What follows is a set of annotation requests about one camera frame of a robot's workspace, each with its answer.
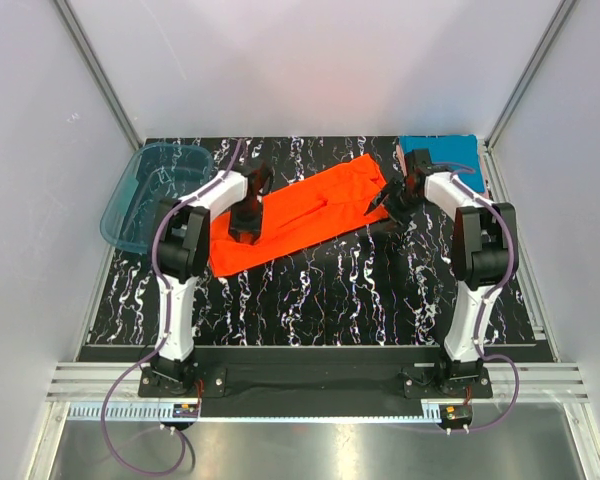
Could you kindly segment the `orange t-shirt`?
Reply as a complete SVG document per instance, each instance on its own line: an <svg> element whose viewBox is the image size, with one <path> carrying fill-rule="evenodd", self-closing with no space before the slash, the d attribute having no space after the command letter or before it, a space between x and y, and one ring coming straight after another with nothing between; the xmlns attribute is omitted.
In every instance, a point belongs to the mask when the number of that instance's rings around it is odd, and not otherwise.
<svg viewBox="0 0 600 480"><path fill-rule="evenodd" d="M253 245L235 241L230 215L220 215L211 223L213 275L231 276L386 219L382 207L367 211L385 186L379 165L365 154L274 191L264 197L261 236Z"/></svg>

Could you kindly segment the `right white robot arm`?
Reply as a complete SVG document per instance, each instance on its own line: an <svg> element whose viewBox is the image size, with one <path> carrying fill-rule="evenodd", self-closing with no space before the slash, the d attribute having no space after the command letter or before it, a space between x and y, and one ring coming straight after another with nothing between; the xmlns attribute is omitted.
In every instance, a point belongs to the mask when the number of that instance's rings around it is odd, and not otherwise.
<svg viewBox="0 0 600 480"><path fill-rule="evenodd" d="M396 155L402 176L387 182L367 212L382 208L394 224L405 227L416 209L429 203L453 220L454 313L439 357L418 388L466 397L486 381L488 318L518 267L516 211L512 204L495 203L466 185L460 179L464 167L433 163L427 149L405 152L398 146Z"/></svg>

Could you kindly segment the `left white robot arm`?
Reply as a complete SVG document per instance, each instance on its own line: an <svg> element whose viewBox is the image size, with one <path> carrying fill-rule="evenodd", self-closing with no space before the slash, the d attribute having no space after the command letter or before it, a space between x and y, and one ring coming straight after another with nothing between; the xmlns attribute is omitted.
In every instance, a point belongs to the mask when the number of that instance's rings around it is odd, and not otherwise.
<svg viewBox="0 0 600 480"><path fill-rule="evenodd" d="M158 338L142 361L142 387L183 396L202 386L195 372L191 310L210 258L211 224L228 212L229 237L255 243L262 233L262 197L271 189L272 176L265 162L229 167L195 192L159 202L149 247L159 287Z"/></svg>

